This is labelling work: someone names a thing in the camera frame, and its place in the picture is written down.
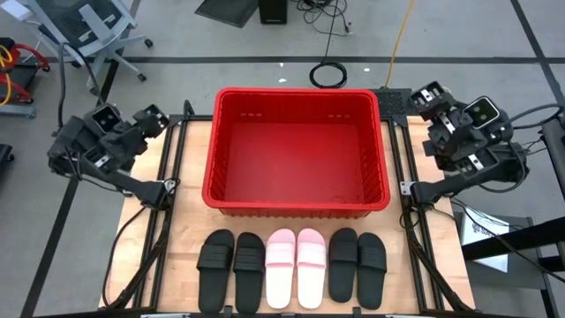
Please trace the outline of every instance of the chair leg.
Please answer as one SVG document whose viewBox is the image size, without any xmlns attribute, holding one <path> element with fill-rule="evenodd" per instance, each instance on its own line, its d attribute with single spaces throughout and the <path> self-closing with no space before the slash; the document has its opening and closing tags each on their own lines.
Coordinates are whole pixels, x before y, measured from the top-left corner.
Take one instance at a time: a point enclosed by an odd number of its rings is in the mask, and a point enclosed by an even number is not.
<svg viewBox="0 0 565 318">
<path fill-rule="evenodd" d="M 118 63 L 123 64 L 125 66 L 127 66 L 127 68 L 129 68 L 130 70 L 134 71 L 136 75 L 140 75 L 141 71 L 133 66 L 133 64 L 131 64 L 130 62 L 126 61 L 125 58 L 119 56 L 118 54 L 116 54 L 116 52 L 110 52 L 109 53 L 109 58 L 118 61 Z"/>
<path fill-rule="evenodd" d="M 113 49 L 114 51 L 116 51 L 117 49 L 121 49 L 121 48 L 125 48 L 126 46 L 130 45 L 130 44 L 134 44 L 135 42 L 141 42 L 146 40 L 147 37 L 145 35 L 138 35 L 138 36 L 133 36 L 133 37 L 129 37 L 126 39 L 119 39 L 119 40 L 115 40 L 113 43 L 110 44 L 110 48 Z"/>
<path fill-rule="evenodd" d="M 98 74 L 100 73 L 102 65 L 104 64 L 104 61 L 106 60 L 107 56 L 108 55 L 104 54 L 104 52 L 99 52 L 98 54 L 96 54 L 96 57 L 94 58 L 94 62 L 92 63 L 91 66 L 92 74 L 94 75 L 95 78 L 98 78 Z M 87 87 L 88 89 L 94 88 L 93 78 L 91 78 L 90 76 L 88 76 Z"/>
</svg>

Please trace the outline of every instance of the wooden tabletop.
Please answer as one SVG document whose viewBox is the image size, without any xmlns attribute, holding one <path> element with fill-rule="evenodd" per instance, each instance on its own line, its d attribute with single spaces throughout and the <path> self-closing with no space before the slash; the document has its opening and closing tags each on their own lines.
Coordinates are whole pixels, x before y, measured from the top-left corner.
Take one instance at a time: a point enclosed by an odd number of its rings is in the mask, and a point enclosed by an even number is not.
<svg viewBox="0 0 565 318">
<path fill-rule="evenodd" d="M 409 124 L 420 180 L 437 181 L 442 179 L 443 173 L 436 168 L 434 159 L 426 157 L 422 148 L 422 141 L 427 139 L 427 125 L 418 117 L 409 117 Z M 386 124 L 382 124 L 382 128 L 391 192 L 391 200 L 386 209 L 380 212 L 373 212 L 368 217 L 358 220 L 280 217 L 251 218 L 224 216 L 220 211 L 209 208 L 204 204 L 201 190 L 207 160 L 211 122 L 191 122 L 188 126 L 188 135 L 185 140 L 183 164 L 180 171 L 182 183 L 177 189 L 158 310 L 160 312 L 199 312 L 199 271 L 196 269 L 196 262 L 204 240 L 211 232 L 217 229 L 230 229 L 236 237 L 244 231 L 249 231 L 256 233 L 267 241 L 269 235 L 280 228 L 290 228 L 298 233 L 305 227 L 312 227 L 318 230 L 328 242 L 331 235 L 338 229 L 351 227 L 358 234 L 366 231 L 375 233 L 382 239 L 387 248 L 388 273 L 385 278 L 382 306 L 376 311 L 363 309 L 364 313 L 417 313 L 418 303 L 414 291 L 409 248 L 404 229 L 398 223 L 402 210 L 396 185 L 390 137 Z M 396 129 L 400 150 L 404 154 L 402 133 L 400 129 Z M 178 131 L 176 129 L 175 135 L 173 135 L 171 154 L 174 154 L 175 151 Z M 150 141 L 148 151 L 137 158 L 137 162 L 133 167 L 132 176 L 134 178 L 155 180 L 161 159 L 163 141 L 164 133 L 158 139 Z M 168 171 L 172 170 L 172 159 L 174 156 L 171 155 L 170 157 Z M 403 155 L 403 171 L 405 178 L 409 179 L 405 155 Z M 436 208 L 450 214 L 452 213 L 447 199 L 442 199 L 436 205 Z M 119 227 L 138 210 L 138 200 L 135 198 L 125 199 Z M 124 231 L 122 238 L 117 244 L 114 264 L 107 286 L 110 302 L 123 290 L 139 267 L 139 260 L 147 231 L 148 216 L 149 212 L 145 212 L 144 215 L 133 222 Z M 467 277 L 467 270 L 454 221 L 449 217 L 432 211 L 427 212 L 427 219 L 438 270 L 463 302 L 474 307 L 469 278 Z M 155 237 L 158 236 L 159 230 L 156 231 Z M 422 266 L 421 268 L 426 288 L 427 306 L 433 308 L 429 276 Z M 147 276 L 146 289 L 144 290 L 144 305 L 148 304 L 153 284 L 154 275 L 153 269 L 151 270 Z M 326 286 L 322 305 L 315 310 L 303 309 L 297 300 L 296 270 L 294 279 L 292 300 L 287 308 L 282 311 L 271 309 L 264 298 L 265 289 L 263 289 L 263 299 L 261 300 L 259 313 L 350 314 L 351 308 L 358 306 L 355 292 L 350 302 L 339 304 L 329 297 Z M 225 304 L 234 306 L 235 310 L 235 276 L 233 273 L 230 275 Z"/>
</svg>

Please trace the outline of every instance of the black rectangular object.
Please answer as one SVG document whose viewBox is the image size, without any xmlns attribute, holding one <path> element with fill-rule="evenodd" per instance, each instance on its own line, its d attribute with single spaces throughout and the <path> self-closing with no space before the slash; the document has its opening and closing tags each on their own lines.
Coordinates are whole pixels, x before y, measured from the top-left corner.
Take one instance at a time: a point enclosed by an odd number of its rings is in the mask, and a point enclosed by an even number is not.
<svg viewBox="0 0 565 318">
<path fill-rule="evenodd" d="M 257 0 L 204 0 L 195 13 L 242 28 L 255 10 Z"/>
<path fill-rule="evenodd" d="M 286 24 L 288 0 L 259 0 L 262 24 Z"/>
</svg>

